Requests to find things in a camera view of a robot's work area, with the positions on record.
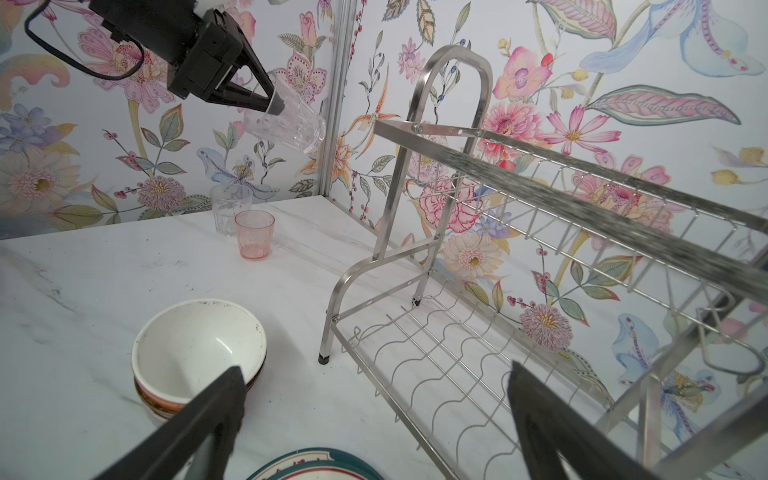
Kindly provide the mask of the orange bowl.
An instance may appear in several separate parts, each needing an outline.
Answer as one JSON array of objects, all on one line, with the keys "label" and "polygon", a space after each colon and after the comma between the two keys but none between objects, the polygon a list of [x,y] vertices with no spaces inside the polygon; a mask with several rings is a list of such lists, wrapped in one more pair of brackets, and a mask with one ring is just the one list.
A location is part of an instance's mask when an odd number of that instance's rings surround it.
[{"label": "orange bowl", "polygon": [[266,357],[266,332],[255,315],[229,301],[200,299],[149,320],[134,342],[131,368],[150,394],[185,406],[232,366],[251,388]]}]

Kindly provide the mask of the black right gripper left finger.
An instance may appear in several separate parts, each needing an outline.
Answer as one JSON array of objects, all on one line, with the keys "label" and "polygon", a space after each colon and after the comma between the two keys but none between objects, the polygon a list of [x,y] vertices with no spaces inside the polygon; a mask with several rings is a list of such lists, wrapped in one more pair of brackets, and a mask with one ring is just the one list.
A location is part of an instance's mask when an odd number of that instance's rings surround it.
[{"label": "black right gripper left finger", "polygon": [[232,366],[100,479],[222,479],[244,417],[246,386]]}]

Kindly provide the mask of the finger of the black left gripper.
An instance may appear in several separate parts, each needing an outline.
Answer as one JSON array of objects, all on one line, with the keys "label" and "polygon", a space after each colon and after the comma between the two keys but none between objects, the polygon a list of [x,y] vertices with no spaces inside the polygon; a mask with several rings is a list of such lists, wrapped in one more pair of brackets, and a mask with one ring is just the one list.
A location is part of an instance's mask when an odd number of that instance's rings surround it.
[{"label": "finger of the black left gripper", "polygon": [[251,47],[250,41],[248,40],[245,33],[241,30],[241,28],[239,26],[235,26],[234,32],[235,37],[241,43],[241,51],[235,60],[233,71],[237,73],[243,68],[249,70],[251,72],[251,76],[253,77],[253,81],[256,83],[260,91],[265,94],[265,99],[271,99],[275,93],[275,87],[271,78],[269,77],[269,74],[255,54],[253,48]]},{"label": "finger of the black left gripper", "polygon": [[264,94],[227,82],[210,94],[209,102],[269,115],[279,115],[284,111],[285,101],[273,84],[259,84],[257,88],[262,89]]}]

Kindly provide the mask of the pink drinking glass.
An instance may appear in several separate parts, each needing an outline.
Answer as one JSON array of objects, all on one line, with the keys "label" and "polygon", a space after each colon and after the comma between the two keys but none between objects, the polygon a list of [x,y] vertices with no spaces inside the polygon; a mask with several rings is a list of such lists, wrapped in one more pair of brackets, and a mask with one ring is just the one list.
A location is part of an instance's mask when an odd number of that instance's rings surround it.
[{"label": "pink drinking glass", "polygon": [[234,221],[241,257],[249,261],[266,258],[271,251],[275,217],[262,210],[244,210]]}]

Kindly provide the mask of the clear drinking glass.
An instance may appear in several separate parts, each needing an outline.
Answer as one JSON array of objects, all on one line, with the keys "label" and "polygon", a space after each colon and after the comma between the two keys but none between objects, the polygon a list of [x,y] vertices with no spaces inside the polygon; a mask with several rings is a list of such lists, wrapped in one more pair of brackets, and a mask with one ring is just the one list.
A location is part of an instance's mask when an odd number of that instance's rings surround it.
[{"label": "clear drinking glass", "polygon": [[236,215],[252,204],[251,190],[242,184],[219,184],[210,190],[210,199],[216,231],[227,237],[234,236]]},{"label": "clear drinking glass", "polygon": [[247,110],[244,131],[303,154],[318,150],[326,134],[325,120],[286,81],[270,72],[274,93],[265,112]]}]

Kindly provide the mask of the pink floral patterned bowl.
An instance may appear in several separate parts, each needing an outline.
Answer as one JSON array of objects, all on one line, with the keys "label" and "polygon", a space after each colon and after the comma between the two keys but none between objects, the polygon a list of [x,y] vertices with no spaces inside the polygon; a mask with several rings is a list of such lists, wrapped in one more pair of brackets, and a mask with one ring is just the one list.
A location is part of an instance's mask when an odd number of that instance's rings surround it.
[{"label": "pink floral patterned bowl", "polygon": [[134,380],[134,388],[144,405],[157,417],[163,420],[169,420],[183,409],[183,403],[174,403],[155,397],[144,389],[144,387]]}]

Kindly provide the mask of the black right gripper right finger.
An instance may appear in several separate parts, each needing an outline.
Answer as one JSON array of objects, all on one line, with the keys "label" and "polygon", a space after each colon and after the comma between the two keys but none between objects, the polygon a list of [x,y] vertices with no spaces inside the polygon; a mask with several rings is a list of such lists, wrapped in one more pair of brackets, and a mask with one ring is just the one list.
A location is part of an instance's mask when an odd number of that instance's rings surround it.
[{"label": "black right gripper right finger", "polygon": [[514,361],[507,396],[518,443],[532,479],[653,479],[521,363]]}]

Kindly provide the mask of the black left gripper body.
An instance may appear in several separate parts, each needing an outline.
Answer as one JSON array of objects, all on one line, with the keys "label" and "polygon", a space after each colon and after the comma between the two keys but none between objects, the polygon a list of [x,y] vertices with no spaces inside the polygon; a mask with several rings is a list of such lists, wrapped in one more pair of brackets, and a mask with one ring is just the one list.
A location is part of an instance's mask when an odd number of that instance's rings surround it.
[{"label": "black left gripper body", "polygon": [[232,82],[241,51],[238,23],[215,9],[202,16],[193,1],[100,0],[89,9],[116,41],[134,40],[168,64],[167,89],[185,99],[209,102],[210,94]]}]

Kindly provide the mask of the dark rimmed white plate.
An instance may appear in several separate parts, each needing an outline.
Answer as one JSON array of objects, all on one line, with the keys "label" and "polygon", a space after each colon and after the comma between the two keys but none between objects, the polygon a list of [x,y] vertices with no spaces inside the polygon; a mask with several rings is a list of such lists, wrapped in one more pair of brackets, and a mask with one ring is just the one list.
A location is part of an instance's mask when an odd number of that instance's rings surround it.
[{"label": "dark rimmed white plate", "polygon": [[268,477],[274,473],[310,461],[341,461],[359,468],[368,469],[377,476],[376,480],[383,479],[383,476],[379,472],[361,458],[330,447],[309,447],[288,452],[260,467],[249,476],[249,479],[268,479]]}]

